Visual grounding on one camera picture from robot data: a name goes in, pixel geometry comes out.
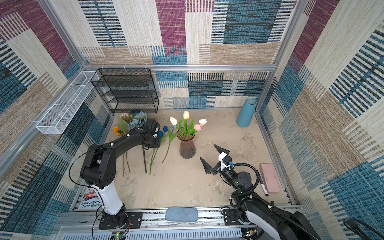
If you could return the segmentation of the red ribbed glass vase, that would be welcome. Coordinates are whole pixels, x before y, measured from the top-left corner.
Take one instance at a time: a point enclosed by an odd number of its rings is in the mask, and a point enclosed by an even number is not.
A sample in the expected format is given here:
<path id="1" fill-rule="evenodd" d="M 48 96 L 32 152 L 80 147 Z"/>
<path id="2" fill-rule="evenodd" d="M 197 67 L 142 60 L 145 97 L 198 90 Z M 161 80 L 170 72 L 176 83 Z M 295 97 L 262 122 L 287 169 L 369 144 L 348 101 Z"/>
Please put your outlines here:
<path id="1" fill-rule="evenodd" d="M 196 154 L 196 147 L 194 143 L 195 136 L 187 135 L 184 137 L 184 128 L 182 131 L 177 132 L 177 137 L 180 142 L 180 155 L 184 159 L 190 159 Z"/>

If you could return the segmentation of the cream tulip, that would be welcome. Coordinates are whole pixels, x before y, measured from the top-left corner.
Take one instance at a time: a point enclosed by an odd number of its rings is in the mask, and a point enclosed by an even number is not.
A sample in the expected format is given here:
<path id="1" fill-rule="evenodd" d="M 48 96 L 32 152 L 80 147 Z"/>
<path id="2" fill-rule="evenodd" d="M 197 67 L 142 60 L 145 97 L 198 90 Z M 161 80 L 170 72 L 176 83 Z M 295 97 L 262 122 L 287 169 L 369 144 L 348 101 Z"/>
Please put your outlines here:
<path id="1" fill-rule="evenodd" d="M 183 121 L 178 121 L 176 118 L 170 117 L 170 122 L 172 127 L 169 136 L 170 140 L 172 141 L 177 136 L 177 134 L 181 132 Z"/>

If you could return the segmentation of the pink tulip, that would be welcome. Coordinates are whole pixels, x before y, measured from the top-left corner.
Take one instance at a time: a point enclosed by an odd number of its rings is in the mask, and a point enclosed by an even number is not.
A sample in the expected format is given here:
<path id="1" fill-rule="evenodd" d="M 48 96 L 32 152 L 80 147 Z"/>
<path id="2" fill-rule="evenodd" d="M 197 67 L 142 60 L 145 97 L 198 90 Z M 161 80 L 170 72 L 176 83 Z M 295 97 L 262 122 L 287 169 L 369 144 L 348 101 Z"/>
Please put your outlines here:
<path id="1" fill-rule="evenodd" d="M 203 126 L 200 124 L 194 125 L 194 127 L 190 130 L 189 136 L 192 138 L 195 134 L 203 129 Z"/>

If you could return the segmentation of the white tulip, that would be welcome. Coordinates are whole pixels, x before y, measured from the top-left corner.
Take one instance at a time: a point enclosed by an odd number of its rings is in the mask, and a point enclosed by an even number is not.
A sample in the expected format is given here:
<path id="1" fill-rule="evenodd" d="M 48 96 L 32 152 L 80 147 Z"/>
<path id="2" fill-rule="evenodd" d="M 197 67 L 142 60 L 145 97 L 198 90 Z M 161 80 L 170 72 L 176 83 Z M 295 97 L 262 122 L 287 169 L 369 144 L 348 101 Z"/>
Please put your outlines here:
<path id="1" fill-rule="evenodd" d="M 198 124 L 204 126 L 206 123 L 207 123 L 206 119 L 200 119 Z"/>

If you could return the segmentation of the yellow tulip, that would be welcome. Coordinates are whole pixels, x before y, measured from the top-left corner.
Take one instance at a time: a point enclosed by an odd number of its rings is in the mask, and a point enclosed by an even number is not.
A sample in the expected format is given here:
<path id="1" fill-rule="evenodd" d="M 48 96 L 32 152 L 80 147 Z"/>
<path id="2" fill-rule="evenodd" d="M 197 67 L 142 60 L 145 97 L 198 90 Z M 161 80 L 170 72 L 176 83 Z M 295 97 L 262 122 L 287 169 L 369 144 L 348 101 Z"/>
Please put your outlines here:
<path id="1" fill-rule="evenodd" d="M 188 135 L 188 119 L 190 118 L 190 113 L 189 111 L 184 111 L 183 112 L 183 119 L 184 119 L 184 139 L 187 138 Z"/>

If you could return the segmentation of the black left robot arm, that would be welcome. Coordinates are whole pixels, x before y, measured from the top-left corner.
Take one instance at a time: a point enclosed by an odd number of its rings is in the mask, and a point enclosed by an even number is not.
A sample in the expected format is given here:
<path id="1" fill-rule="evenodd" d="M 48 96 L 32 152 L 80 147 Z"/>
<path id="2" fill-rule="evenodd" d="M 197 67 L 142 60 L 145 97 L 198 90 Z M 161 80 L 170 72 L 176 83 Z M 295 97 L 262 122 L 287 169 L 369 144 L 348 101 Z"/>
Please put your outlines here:
<path id="1" fill-rule="evenodd" d="M 80 177 L 96 189 L 103 206 L 102 219 L 109 229 L 121 229 L 129 221 L 125 205 L 115 188 L 116 160 L 136 146 L 159 148 L 160 130 L 161 125 L 155 119 L 149 119 L 142 127 L 133 128 L 110 143 L 89 147 Z"/>

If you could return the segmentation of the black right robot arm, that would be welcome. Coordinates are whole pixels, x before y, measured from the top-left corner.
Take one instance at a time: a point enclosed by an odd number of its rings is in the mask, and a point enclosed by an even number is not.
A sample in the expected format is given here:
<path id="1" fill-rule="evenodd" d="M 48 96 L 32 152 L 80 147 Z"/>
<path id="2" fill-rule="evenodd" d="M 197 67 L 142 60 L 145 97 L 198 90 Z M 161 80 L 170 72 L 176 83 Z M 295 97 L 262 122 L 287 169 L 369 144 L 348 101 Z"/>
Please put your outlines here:
<path id="1" fill-rule="evenodd" d="M 234 189 L 230 205 L 240 213 L 244 224 L 255 224 L 275 240 L 319 240 L 308 219 L 300 212 L 287 212 L 275 206 L 256 192 L 261 183 L 259 171 L 247 163 L 232 163 L 230 151 L 214 145 L 219 152 L 218 163 L 212 167 L 200 158 L 206 174 L 220 174 Z"/>

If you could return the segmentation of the teal cylindrical vase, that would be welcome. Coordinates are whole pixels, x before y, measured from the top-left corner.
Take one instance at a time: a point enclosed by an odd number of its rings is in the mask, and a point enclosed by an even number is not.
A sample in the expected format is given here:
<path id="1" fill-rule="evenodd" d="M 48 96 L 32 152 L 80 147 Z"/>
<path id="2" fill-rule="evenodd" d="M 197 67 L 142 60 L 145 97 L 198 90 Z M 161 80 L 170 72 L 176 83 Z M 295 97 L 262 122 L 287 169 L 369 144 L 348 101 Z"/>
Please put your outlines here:
<path id="1" fill-rule="evenodd" d="M 247 98 L 242 106 L 242 109 L 237 118 L 237 125 L 242 128 L 247 128 L 252 121 L 255 113 L 257 101 L 252 98 Z"/>

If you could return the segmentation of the light blue tulip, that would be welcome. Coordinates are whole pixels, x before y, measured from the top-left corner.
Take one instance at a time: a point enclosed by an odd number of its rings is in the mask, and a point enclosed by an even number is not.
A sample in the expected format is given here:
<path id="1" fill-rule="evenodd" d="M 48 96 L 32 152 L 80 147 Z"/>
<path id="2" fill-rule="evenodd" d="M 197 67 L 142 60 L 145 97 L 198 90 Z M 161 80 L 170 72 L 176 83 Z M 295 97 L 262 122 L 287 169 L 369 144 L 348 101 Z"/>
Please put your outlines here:
<path id="1" fill-rule="evenodd" d="M 174 138 L 176 136 L 177 136 L 177 127 L 176 126 L 172 126 L 171 130 L 168 130 L 169 144 L 168 144 L 167 152 L 165 154 L 165 157 L 164 157 L 162 163 L 164 163 L 164 161 L 166 160 L 166 158 L 167 158 L 167 156 L 169 154 L 171 143 L 172 143 L 172 141 L 174 140 Z"/>

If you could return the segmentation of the blue hydrangea flower bunch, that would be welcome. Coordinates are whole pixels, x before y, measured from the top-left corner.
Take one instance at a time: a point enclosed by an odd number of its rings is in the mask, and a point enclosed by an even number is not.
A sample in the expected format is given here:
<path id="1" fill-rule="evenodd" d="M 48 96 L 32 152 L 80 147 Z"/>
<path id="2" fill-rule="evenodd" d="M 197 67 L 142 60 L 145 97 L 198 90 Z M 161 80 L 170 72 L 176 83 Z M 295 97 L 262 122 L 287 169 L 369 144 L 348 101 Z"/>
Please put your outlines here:
<path id="1" fill-rule="evenodd" d="M 131 112 L 132 120 L 129 122 L 129 129 L 142 127 L 148 119 L 148 114 L 134 110 Z"/>

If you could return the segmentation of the orange and beige flower sprig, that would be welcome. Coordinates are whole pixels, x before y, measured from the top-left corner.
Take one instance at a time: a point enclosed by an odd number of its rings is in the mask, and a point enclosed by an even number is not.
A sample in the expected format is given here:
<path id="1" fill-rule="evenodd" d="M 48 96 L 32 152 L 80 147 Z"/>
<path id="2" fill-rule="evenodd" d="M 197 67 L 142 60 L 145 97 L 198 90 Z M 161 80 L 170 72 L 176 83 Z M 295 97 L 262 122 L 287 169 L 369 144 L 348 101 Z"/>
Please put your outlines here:
<path id="1" fill-rule="evenodd" d="M 133 120 L 133 116 L 131 114 L 128 114 L 128 113 L 121 114 L 118 125 L 113 129 L 114 133 L 121 137 L 126 135 L 130 130 L 129 123 L 132 120 Z M 124 153 L 123 154 L 123 176 L 127 175 L 126 167 L 128 168 L 128 171 L 130 173 L 131 170 L 130 170 L 129 161 L 128 161 L 128 154 Z"/>

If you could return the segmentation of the blue grey sponge pad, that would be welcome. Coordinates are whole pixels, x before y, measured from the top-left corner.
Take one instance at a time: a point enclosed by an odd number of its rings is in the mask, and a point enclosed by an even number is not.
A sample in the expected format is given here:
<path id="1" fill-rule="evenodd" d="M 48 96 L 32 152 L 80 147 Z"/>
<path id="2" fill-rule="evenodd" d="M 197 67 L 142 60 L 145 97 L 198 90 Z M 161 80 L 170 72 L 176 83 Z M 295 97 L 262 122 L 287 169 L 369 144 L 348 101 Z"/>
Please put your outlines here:
<path id="1" fill-rule="evenodd" d="M 170 222 L 196 222 L 199 212 L 195 208 L 170 207 L 166 211 L 166 220 Z"/>

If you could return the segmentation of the black marker pen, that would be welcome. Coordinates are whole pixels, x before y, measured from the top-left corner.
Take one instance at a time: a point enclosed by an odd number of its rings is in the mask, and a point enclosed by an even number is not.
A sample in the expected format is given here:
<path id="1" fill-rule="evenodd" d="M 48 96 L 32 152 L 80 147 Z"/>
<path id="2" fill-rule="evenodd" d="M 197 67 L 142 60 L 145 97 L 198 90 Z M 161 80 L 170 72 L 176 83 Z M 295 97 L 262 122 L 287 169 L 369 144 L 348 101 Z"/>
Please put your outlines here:
<path id="1" fill-rule="evenodd" d="M 265 196 L 268 196 L 269 193 L 268 193 L 268 191 L 267 191 L 267 189 L 266 189 L 266 186 L 265 186 L 265 184 L 264 184 L 264 181 L 263 181 L 263 178 L 262 178 L 262 177 L 260 177 L 260 185 L 261 185 L 261 187 L 262 187 L 262 190 L 263 190 L 263 192 L 264 192 L 264 195 L 265 195 Z"/>

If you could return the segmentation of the pink case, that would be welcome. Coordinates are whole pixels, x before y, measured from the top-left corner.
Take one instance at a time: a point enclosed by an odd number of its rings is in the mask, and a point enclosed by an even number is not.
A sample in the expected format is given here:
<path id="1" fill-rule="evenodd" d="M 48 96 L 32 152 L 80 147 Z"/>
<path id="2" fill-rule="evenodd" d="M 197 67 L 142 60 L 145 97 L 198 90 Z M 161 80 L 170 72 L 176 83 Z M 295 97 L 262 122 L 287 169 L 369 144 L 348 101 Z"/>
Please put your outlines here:
<path id="1" fill-rule="evenodd" d="M 260 164 L 261 175 L 263 178 L 264 189 L 268 194 L 278 194 L 281 192 L 279 178 L 272 164 Z"/>

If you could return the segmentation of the colourful paperback book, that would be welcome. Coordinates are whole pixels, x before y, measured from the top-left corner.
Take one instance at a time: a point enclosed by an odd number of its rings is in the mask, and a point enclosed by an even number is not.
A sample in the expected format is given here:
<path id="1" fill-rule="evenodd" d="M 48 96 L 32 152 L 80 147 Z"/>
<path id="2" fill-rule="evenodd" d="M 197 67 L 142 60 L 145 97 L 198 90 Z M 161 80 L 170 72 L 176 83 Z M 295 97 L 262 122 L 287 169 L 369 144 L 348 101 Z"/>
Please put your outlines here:
<path id="1" fill-rule="evenodd" d="M 87 188 L 78 209 L 81 211 L 97 210 L 101 206 L 102 202 L 96 190 Z"/>

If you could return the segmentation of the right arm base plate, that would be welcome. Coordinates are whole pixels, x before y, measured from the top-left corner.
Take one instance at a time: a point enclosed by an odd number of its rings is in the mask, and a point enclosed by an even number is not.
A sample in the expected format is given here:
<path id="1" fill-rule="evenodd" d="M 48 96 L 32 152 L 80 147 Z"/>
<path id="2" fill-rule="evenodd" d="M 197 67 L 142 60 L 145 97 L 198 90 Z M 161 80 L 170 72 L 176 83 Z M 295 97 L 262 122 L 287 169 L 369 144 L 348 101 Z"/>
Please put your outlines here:
<path id="1" fill-rule="evenodd" d="M 231 209 L 228 207 L 224 207 L 224 208 L 221 208 L 220 212 L 224 217 L 224 222 L 226 226 L 250 224 L 246 216 L 246 212 L 242 209 Z"/>

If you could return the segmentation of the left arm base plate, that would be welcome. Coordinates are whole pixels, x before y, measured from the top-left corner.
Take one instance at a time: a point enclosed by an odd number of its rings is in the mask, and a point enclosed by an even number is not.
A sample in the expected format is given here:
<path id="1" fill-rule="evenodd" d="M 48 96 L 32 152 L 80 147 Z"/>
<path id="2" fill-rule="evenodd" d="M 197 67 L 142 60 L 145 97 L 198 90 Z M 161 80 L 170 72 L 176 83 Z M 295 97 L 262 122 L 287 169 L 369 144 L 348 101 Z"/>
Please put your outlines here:
<path id="1" fill-rule="evenodd" d="M 99 230 L 139 229 L 142 224 L 143 212 L 125 212 L 109 215 L 103 212 Z"/>

